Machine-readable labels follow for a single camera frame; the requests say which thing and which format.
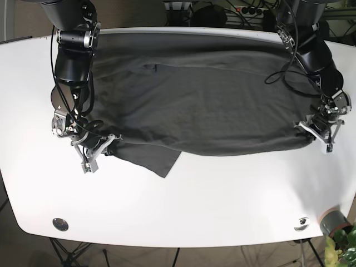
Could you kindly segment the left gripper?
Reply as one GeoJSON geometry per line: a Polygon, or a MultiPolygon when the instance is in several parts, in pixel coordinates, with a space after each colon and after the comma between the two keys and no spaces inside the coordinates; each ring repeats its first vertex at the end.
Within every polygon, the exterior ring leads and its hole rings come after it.
{"type": "Polygon", "coordinates": [[[313,99],[310,105],[311,114],[306,115],[304,121],[295,123],[295,128],[303,129],[307,138],[322,143],[323,152],[331,153],[336,135],[345,124],[342,116],[347,115],[351,109],[349,97],[313,99]]]}

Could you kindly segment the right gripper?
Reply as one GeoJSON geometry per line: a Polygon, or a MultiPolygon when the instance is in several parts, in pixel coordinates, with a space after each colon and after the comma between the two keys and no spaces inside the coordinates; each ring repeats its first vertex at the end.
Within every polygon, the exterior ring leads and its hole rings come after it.
{"type": "Polygon", "coordinates": [[[59,138],[71,139],[71,146],[79,154],[85,173],[94,173],[98,170],[97,157],[105,154],[108,147],[118,139],[114,134],[100,135],[98,131],[102,126],[101,120],[94,120],[81,127],[68,112],[60,110],[54,112],[52,119],[52,133],[59,138]]]}

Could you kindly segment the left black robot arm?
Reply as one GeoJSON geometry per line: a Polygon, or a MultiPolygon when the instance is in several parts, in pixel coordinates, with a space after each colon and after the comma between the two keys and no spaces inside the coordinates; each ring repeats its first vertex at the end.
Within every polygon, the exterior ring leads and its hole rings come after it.
{"type": "Polygon", "coordinates": [[[342,116],[351,111],[352,101],[343,89],[343,75],[319,32],[319,20],[327,4],[329,1],[280,1],[275,28],[291,59],[264,82],[271,85],[282,81],[294,94],[318,99],[318,106],[311,107],[311,114],[295,127],[302,128],[307,138],[319,140],[326,152],[331,153],[334,139],[344,124],[342,116]],[[294,63],[300,65],[300,75],[308,79],[315,94],[298,91],[286,81],[294,63]]]}

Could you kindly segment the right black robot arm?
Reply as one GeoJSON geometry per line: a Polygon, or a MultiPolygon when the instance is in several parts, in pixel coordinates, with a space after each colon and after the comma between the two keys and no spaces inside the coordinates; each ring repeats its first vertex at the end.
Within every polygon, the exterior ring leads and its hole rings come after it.
{"type": "Polygon", "coordinates": [[[45,1],[41,6],[53,24],[51,41],[58,44],[57,56],[50,57],[55,82],[52,132],[68,137],[83,171],[94,173],[98,156],[118,139],[100,134],[101,120],[88,119],[94,108],[92,65],[101,29],[97,12],[91,1],[45,1]]]}

